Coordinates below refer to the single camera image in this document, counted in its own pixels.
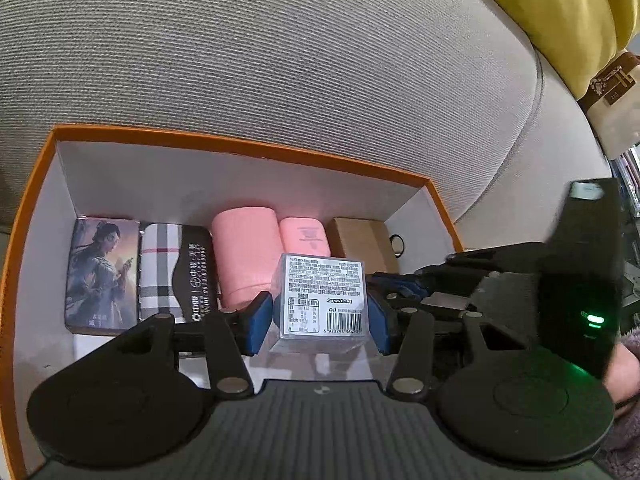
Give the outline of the person's right hand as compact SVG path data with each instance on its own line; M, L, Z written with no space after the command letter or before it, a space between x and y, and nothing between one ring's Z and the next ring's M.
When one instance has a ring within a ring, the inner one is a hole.
M603 385L615 404L615 416L620 417L632 409L638 400L640 370L637 357L621 342L612 351Z

